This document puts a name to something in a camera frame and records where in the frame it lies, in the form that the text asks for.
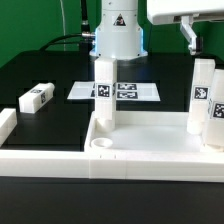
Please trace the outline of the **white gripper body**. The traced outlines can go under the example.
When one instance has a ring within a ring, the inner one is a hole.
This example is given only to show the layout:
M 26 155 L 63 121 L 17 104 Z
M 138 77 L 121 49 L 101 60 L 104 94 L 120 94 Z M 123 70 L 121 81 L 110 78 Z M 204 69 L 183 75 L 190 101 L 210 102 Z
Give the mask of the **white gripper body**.
M 195 22 L 224 20 L 224 0 L 147 0 L 147 18 L 153 25 L 178 23 L 183 16 Z

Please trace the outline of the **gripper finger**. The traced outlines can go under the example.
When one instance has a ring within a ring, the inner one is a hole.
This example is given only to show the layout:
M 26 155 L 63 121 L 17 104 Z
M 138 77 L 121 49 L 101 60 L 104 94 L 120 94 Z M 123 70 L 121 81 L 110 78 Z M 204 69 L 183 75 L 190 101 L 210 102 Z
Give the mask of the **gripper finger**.
M 181 17 L 180 31 L 188 41 L 188 50 L 190 51 L 190 54 L 197 55 L 202 52 L 203 39 L 196 35 L 196 33 L 192 28 L 192 25 L 193 25 L 192 16 Z

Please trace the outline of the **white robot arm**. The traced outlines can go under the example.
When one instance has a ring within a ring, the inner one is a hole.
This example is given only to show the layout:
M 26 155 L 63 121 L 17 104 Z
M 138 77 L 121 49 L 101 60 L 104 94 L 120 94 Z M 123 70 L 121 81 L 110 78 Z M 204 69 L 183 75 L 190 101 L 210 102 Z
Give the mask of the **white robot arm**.
M 101 12 L 92 57 L 132 61 L 148 56 L 137 21 L 138 0 L 101 0 Z M 224 20 L 224 0 L 147 0 L 147 19 L 153 25 L 179 23 L 190 54 L 196 55 L 202 51 L 202 42 L 193 23 Z

